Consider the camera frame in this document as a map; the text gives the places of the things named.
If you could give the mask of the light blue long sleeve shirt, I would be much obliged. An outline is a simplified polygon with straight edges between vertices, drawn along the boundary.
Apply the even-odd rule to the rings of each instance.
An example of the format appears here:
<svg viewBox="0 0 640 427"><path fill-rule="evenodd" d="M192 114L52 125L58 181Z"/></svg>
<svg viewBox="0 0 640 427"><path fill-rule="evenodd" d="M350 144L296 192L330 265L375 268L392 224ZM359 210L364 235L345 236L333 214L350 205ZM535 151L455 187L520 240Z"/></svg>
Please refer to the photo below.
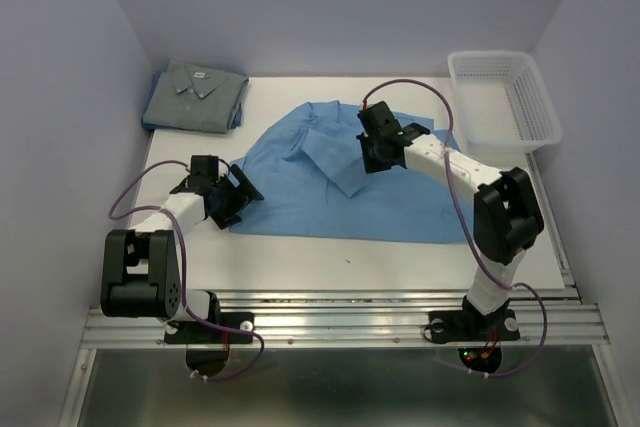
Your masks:
<svg viewBox="0 0 640 427"><path fill-rule="evenodd" d="M235 160L262 194L232 232L449 244L464 241L447 186L394 167L368 174L355 105L305 103Z"/></svg>

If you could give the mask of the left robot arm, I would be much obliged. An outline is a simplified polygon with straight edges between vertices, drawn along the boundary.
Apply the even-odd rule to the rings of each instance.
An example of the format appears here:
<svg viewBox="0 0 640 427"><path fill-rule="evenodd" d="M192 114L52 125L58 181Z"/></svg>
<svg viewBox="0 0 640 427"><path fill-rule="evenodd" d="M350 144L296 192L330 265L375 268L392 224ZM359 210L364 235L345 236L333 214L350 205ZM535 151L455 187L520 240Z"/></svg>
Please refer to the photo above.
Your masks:
<svg viewBox="0 0 640 427"><path fill-rule="evenodd" d="M238 224L241 211L263 196L217 156L194 155L179 165L187 175L162 205L133 208L147 218L107 234L100 308L107 317L163 322L168 344L249 345L257 337L252 313L224 313L214 293L188 288L186 235L202 223L221 230Z"/></svg>

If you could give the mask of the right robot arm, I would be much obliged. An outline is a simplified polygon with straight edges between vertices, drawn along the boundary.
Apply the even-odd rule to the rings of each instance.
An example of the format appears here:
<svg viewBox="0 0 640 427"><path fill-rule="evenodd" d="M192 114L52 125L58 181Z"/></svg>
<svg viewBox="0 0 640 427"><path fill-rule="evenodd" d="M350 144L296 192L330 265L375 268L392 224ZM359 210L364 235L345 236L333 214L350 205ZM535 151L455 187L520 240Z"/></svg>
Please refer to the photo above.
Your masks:
<svg viewBox="0 0 640 427"><path fill-rule="evenodd" d="M461 226L478 264L474 280L460 309L429 312L425 338L434 344L481 342L490 336L518 340L509 308L513 279L544 229L529 174L478 162L417 123L402 126L384 102L362 109L358 118L366 172L400 166L448 187L456 209L461 200L472 205L472 219Z"/></svg>

